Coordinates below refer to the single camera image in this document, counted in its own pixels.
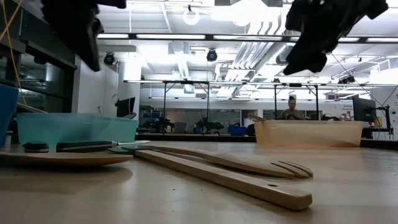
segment wooden table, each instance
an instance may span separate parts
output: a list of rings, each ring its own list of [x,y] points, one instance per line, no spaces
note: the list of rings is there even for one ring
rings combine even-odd
[[[265,150],[254,143],[155,144],[296,161],[311,168],[314,178],[261,178],[309,191],[313,204],[293,212],[140,159],[86,171],[0,167],[0,223],[398,223],[394,151]]]

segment person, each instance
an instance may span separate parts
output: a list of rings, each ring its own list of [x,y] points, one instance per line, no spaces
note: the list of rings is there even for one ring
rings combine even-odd
[[[289,108],[284,110],[279,115],[279,119],[293,119],[293,120],[303,120],[304,117],[300,111],[296,110],[296,99],[293,96],[289,97],[288,101]]]

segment wooden spatula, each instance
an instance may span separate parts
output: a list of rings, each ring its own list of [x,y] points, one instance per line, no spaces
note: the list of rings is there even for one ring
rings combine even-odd
[[[258,174],[270,175],[274,177],[308,178],[313,176],[313,173],[309,168],[306,168],[299,164],[295,164],[289,161],[271,161],[263,156],[253,154],[219,153],[199,149],[183,149],[177,147],[163,146],[138,146],[135,149],[129,149],[128,147],[124,147],[123,149],[129,151],[155,149],[163,152],[195,156],[206,159],[215,164],[221,164],[228,167],[234,167],[237,169],[255,172]]]

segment wooden utensil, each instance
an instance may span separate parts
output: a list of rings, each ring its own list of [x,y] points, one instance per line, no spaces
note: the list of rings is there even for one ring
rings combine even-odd
[[[234,167],[241,170],[284,178],[308,178],[313,172],[304,166],[289,161],[271,161],[265,157],[253,154],[219,153],[198,149],[182,149],[163,146],[137,146],[135,149],[124,147],[123,149],[135,151],[137,149],[156,149],[163,152],[171,152],[188,156],[196,156],[215,164]]]
[[[1,161],[20,165],[92,167],[126,162],[130,159],[130,155],[117,154],[0,152]]]
[[[292,210],[303,210],[312,203],[312,195],[310,193],[279,186],[275,183],[243,174],[155,151],[137,150],[135,155]]]

